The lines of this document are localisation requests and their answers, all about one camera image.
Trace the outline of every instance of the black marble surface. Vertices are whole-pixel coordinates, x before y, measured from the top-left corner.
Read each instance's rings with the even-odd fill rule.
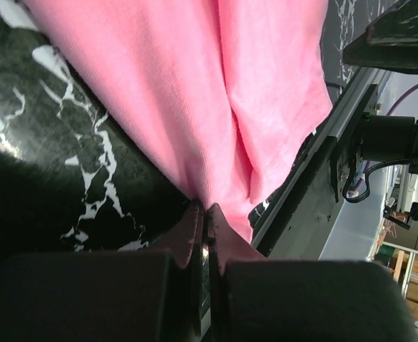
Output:
[[[342,48],[383,0],[330,0],[322,37],[327,81],[354,68]],[[336,100],[338,89],[330,89]],[[0,262],[17,252],[138,249],[188,200],[147,160],[20,1],[0,0]],[[249,216],[251,225],[268,201]]]

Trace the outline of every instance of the purple cable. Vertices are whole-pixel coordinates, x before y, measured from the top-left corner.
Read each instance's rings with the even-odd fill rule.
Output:
[[[402,101],[404,101],[406,98],[408,98],[412,93],[414,93],[416,90],[418,90],[418,84],[414,85],[413,87],[411,87],[408,91],[406,91],[404,94],[402,94],[402,96],[400,98],[397,99],[397,101],[392,105],[392,107],[388,110],[388,113],[386,116],[391,116],[393,114],[393,112],[396,110],[396,108],[402,103]],[[368,171],[368,169],[371,167],[371,162],[367,161],[366,162],[366,166],[365,169],[363,170],[363,174],[366,173],[366,171]],[[361,187],[361,185],[365,182],[365,180],[363,180],[362,178],[358,179],[357,184],[355,185],[355,188],[353,189],[353,191],[358,191]]]

